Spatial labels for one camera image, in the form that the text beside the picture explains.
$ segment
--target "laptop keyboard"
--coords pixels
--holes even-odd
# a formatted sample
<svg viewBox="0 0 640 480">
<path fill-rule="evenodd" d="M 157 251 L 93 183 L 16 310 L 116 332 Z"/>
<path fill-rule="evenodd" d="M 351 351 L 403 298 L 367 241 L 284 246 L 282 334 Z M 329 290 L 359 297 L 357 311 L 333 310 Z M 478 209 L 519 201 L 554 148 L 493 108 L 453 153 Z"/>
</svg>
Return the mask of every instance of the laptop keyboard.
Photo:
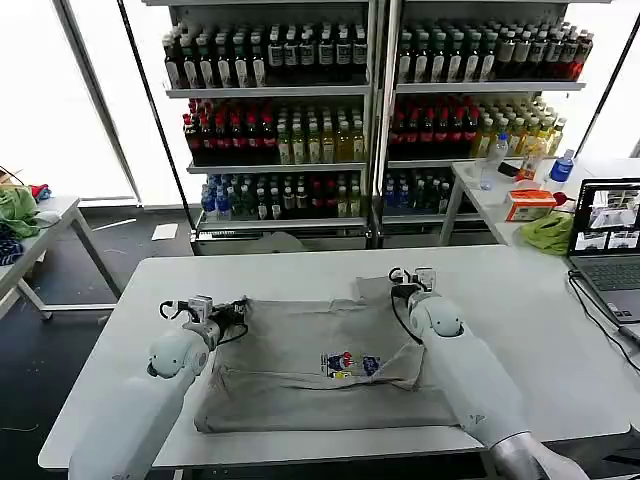
<svg viewBox="0 0 640 480">
<path fill-rule="evenodd" d="M 640 289 L 640 263 L 584 265 L 580 269 L 603 292 Z"/>
</svg>

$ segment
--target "white table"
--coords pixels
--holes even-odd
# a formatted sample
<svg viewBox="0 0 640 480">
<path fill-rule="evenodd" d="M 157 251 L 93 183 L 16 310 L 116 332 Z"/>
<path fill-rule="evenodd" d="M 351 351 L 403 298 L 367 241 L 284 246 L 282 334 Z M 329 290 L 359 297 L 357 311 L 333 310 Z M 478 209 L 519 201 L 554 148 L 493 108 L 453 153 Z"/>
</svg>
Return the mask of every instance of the white table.
<svg viewBox="0 0 640 480">
<path fill-rule="evenodd" d="M 356 276 L 386 276 L 394 266 L 437 270 L 437 290 L 467 313 L 475 334 L 487 341 L 513 377 L 540 440 L 626 441 L 632 414 L 617 399 L 638 405 L 640 393 L 626 377 L 621 357 L 567 293 L 565 268 L 552 258 L 501 245 L 184 257 L 140 263 L 40 452 L 40 466 L 66 469 L 76 443 L 90 420 L 100 415 L 109 394 L 126 378 L 145 374 L 151 341 L 175 328 L 159 317 L 160 302 L 195 294 L 211 295 L 215 302 L 245 294 L 270 300 L 351 298 Z M 195 430 L 193 418 L 207 376 L 199 377 L 188 392 L 155 467 L 481 449 L 456 427 L 203 435 Z"/>
<path fill-rule="evenodd" d="M 544 160 L 542 162 L 536 171 L 535 181 L 544 183 L 545 176 L 551 170 L 553 162 L 554 160 Z M 462 194 L 464 193 L 471 200 L 471 203 L 498 243 L 533 248 L 526 245 L 518 233 L 518 230 L 524 224 L 523 222 L 504 221 L 508 213 L 508 207 L 504 201 L 507 193 L 514 189 L 513 178 L 496 171 L 491 175 L 493 188 L 489 191 L 484 191 L 477 187 L 478 178 L 475 174 L 474 162 L 454 163 L 452 170 L 455 175 L 455 181 L 445 220 L 440 231 L 440 246 L 449 244 L 449 238 L 451 237 L 458 208 L 462 201 Z M 640 159 L 580 159 L 573 168 L 569 180 L 563 187 L 563 191 L 567 196 L 577 198 L 584 179 L 625 176 L 640 177 Z"/>
<path fill-rule="evenodd" d="M 80 199 L 78 197 L 51 197 L 38 204 L 38 211 L 54 211 L 60 216 L 60 221 L 49 228 L 41 229 L 38 235 L 22 240 L 22 245 L 24 246 L 22 257 L 12 265 L 0 267 L 0 298 L 4 298 L 12 288 L 17 287 L 23 298 L 31 303 L 45 320 L 51 318 L 53 312 L 58 311 L 113 310 L 114 304 L 45 305 L 22 279 L 36 259 L 49 248 L 51 242 L 55 240 L 60 232 L 71 227 L 100 271 L 109 289 L 116 298 L 120 298 L 123 288 L 111 275 L 102 260 L 102 256 L 93 245 L 93 233 L 78 208 L 79 203 Z"/>
</svg>

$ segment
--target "shelf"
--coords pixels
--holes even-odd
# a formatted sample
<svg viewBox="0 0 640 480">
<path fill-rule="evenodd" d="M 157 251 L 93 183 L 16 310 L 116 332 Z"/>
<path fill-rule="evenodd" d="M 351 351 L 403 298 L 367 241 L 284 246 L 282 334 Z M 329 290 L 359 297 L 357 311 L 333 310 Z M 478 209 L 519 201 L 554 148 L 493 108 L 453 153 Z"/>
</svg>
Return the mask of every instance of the shelf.
<svg viewBox="0 0 640 480">
<path fill-rule="evenodd" d="M 390 161 L 387 163 L 387 168 L 390 170 L 397 170 L 402 168 L 438 168 L 438 167 L 450 167 L 451 164 L 456 162 L 469 162 L 472 158 L 451 158 L 451 159 L 428 159 L 428 160 L 406 160 L 402 162 Z"/>
<path fill-rule="evenodd" d="M 364 217 L 309 218 L 300 220 L 209 220 L 203 219 L 198 225 L 200 234 L 207 231 L 265 231 L 312 228 L 359 228 L 366 226 Z"/>
<path fill-rule="evenodd" d="M 169 98 L 265 98 L 368 95 L 369 85 L 314 85 L 309 87 L 186 88 L 167 90 Z"/>
<path fill-rule="evenodd" d="M 416 215 L 398 215 L 398 216 L 383 216 L 383 225 L 421 225 L 427 223 L 442 223 L 444 222 L 444 214 L 416 214 Z M 463 213 L 456 217 L 456 222 L 478 222 L 482 218 L 477 213 Z"/>
<path fill-rule="evenodd" d="M 578 82 L 401 83 L 396 93 L 576 92 L 585 86 Z"/>
<path fill-rule="evenodd" d="M 192 5 L 270 5 L 282 3 L 368 3 L 368 0 L 142 0 L 150 7 L 188 7 Z"/>
<path fill-rule="evenodd" d="M 424 3 L 451 3 L 451 2 L 466 2 L 466 3 L 606 3 L 609 4 L 612 0 L 407 0 L 408 2 L 424 2 Z"/>
<path fill-rule="evenodd" d="M 361 170 L 364 166 L 364 163 L 305 163 L 302 165 L 216 165 L 196 167 L 192 162 L 187 167 L 187 172 L 220 175 L 234 173 L 348 172 Z"/>
</svg>

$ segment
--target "laptop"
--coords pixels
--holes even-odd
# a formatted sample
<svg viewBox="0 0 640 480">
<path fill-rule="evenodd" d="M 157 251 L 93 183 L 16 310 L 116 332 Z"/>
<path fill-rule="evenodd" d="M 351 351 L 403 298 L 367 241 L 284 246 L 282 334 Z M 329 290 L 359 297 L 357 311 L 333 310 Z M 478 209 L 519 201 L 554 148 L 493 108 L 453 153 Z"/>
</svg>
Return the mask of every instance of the laptop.
<svg viewBox="0 0 640 480">
<path fill-rule="evenodd" d="M 588 179 L 568 257 L 615 323 L 640 323 L 640 178 Z"/>
</svg>

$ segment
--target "green cloth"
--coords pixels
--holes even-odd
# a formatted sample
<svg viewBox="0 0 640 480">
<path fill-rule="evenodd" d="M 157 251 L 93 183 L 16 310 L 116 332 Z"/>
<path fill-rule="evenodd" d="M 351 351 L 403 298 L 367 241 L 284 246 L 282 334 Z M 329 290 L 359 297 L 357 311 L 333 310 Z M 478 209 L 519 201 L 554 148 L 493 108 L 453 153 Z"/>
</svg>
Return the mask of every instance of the green cloth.
<svg viewBox="0 0 640 480">
<path fill-rule="evenodd" d="M 0 223 L 13 232 L 13 238 L 22 240 L 40 232 L 33 219 L 36 201 L 29 187 L 0 188 Z"/>
<path fill-rule="evenodd" d="M 569 248 L 572 226 L 573 215 L 553 211 L 546 217 L 524 225 L 520 234 L 527 243 L 544 253 L 565 255 Z"/>
</svg>

